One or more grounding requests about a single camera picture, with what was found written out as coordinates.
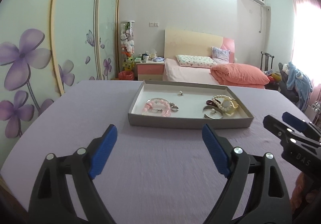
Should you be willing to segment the right hand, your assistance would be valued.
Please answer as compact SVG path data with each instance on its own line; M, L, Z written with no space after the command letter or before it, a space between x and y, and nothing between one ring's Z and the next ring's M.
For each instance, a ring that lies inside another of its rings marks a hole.
M292 223L320 223L320 182L301 172L290 199Z

